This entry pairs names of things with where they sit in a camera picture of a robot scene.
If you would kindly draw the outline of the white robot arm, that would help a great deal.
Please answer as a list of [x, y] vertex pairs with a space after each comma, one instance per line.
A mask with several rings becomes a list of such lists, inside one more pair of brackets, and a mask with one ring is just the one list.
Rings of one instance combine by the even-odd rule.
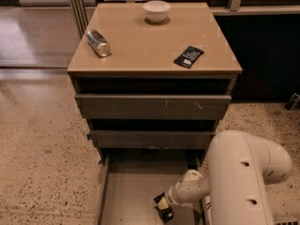
[[292, 159], [280, 144], [238, 130], [219, 132], [208, 149], [208, 174], [189, 170], [155, 198], [165, 222], [175, 206], [208, 196], [213, 225], [274, 225], [265, 187], [285, 181]]

